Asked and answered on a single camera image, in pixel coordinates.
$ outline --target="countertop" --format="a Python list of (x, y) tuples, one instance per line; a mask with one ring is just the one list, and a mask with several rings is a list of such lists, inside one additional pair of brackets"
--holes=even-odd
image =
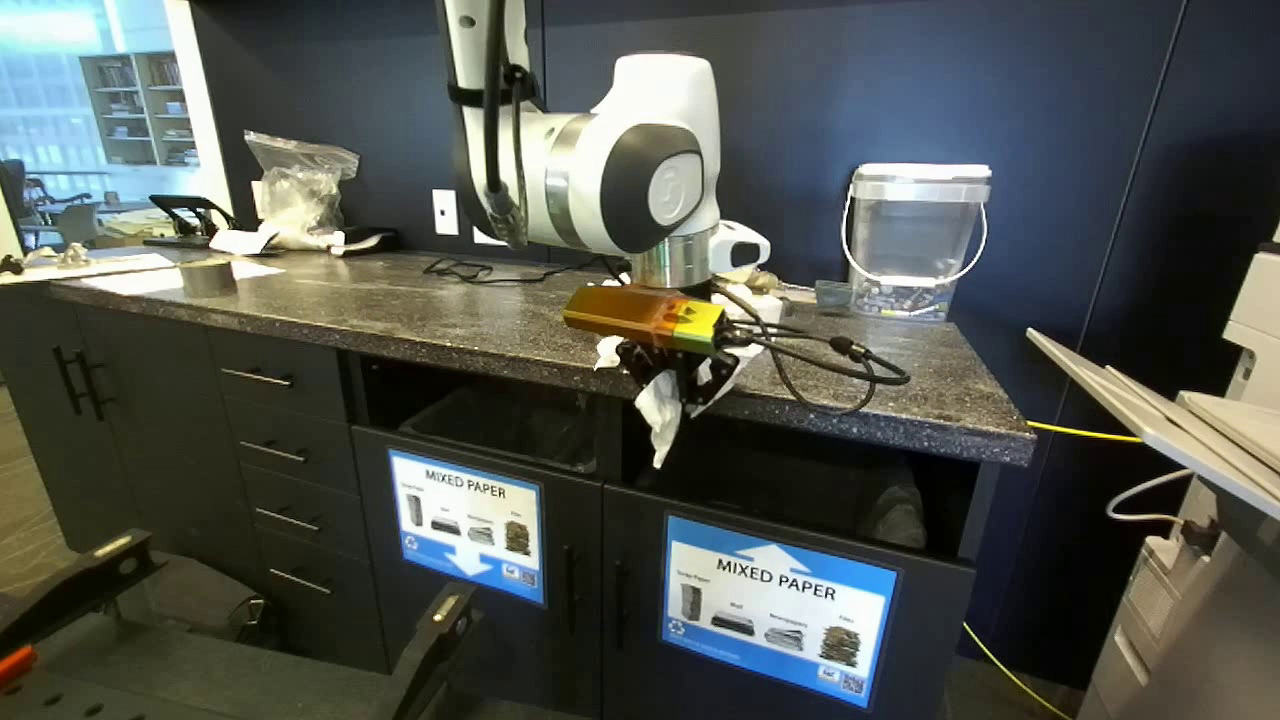
[[(120, 294), (88, 278), (54, 278), (50, 293), (91, 307), (168, 317), (250, 334), (302, 341), (364, 356), (483, 372), (532, 384), (635, 394), (621, 372), (592, 372), (594, 334), (559, 320), (570, 286), (605, 271), (556, 271), (544, 285), (462, 285), (428, 276), (431, 257), (274, 257), (274, 276), (239, 278), (229, 293), (157, 286)], [(865, 411), (856, 380), (789, 365), (808, 394), (795, 403), (766, 356), (756, 356), (717, 416), (849, 435), (978, 462), (1029, 462), (1037, 435), (1004, 387), (952, 324), (849, 320), (792, 307), (789, 324), (850, 334), (911, 372), (911, 384), (878, 387)]]

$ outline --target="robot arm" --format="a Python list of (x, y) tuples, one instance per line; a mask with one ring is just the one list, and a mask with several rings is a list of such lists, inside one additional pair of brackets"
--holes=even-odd
[(708, 61), (622, 56), (592, 113), (544, 113), (532, 98), (523, 0), (438, 0), (438, 16), (462, 131), (460, 183), (481, 204), (483, 230), (685, 262), (666, 286), (701, 285), (728, 262), (717, 204), (721, 103)]

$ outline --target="blue label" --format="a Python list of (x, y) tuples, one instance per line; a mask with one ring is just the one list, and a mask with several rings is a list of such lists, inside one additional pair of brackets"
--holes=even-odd
[(666, 514), (662, 638), (868, 706), (895, 570)]
[(544, 602), (536, 483), (434, 454), (386, 454), (408, 565)]

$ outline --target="clear container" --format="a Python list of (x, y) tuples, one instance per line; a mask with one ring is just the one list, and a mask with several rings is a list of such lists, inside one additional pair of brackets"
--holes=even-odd
[(988, 162), (860, 162), (838, 218), (850, 312), (944, 320), (988, 245), (988, 197)]

